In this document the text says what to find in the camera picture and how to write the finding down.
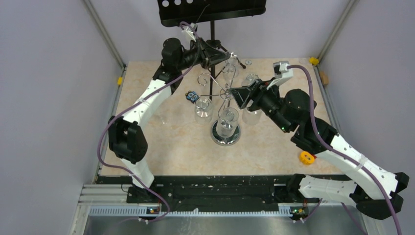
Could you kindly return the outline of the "clear wine glass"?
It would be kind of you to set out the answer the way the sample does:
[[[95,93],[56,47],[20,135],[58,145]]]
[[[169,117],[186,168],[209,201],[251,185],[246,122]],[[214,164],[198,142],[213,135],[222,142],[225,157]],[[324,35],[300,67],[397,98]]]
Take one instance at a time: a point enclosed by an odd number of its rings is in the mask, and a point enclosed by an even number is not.
[[[168,118],[164,115],[159,115],[159,119],[162,125],[166,126],[168,124]]]
[[[239,75],[239,58],[234,53],[230,53],[230,57],[225,61],[224,68],[222,70],[223,78],[228,86],[232,85],[233,80]]]

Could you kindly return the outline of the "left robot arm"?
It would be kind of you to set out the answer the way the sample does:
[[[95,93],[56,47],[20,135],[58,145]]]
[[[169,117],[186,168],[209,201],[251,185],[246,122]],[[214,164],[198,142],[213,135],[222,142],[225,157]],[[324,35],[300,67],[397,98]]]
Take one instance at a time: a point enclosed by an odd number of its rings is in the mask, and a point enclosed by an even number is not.
[[[193,66],[208,69],[230,58],[227,52],[203,39],[192,40],[190,49],[185,49],[177,38],[164,41],[161,56],[161,64],[144,93],[133,106],[113,117],[108,128],[109,149],[125,164],[144,202],[152,202],[157,196],[157,189],[152,186],[154,175],[145,160],[148,143],[144,127]]]

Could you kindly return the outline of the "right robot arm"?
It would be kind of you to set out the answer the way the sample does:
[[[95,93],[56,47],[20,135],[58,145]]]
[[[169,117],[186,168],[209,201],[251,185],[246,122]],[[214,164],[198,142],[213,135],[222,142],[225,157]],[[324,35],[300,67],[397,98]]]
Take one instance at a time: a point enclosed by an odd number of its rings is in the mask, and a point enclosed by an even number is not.
[[[294,202],[305,198],[328,199],[355,207],[374,219],[396,218],[408,186],[409,176],[382,169],[354,149],[326,121],[315,117],[316,103],[311,92],[289,90],[285,96],[271,80],[231,88],[240,109],[262,110],[284,133],[293,132],[291,141],[301,150],[337,167],[347,180],[329,180],[295,174],[287,185],[287,196]]]

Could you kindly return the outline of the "clear wine glass back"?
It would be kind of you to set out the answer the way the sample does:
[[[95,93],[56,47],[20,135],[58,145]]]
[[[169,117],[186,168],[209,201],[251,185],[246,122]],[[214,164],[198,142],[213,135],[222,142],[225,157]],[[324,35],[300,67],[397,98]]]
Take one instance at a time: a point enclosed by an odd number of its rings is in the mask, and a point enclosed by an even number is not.
[[[234,53],[230,53],[230,57],[225,61],[224,68],[222,70],[223,78],[228,86],[232,85],[233,80],[239,75],[239,58]]]

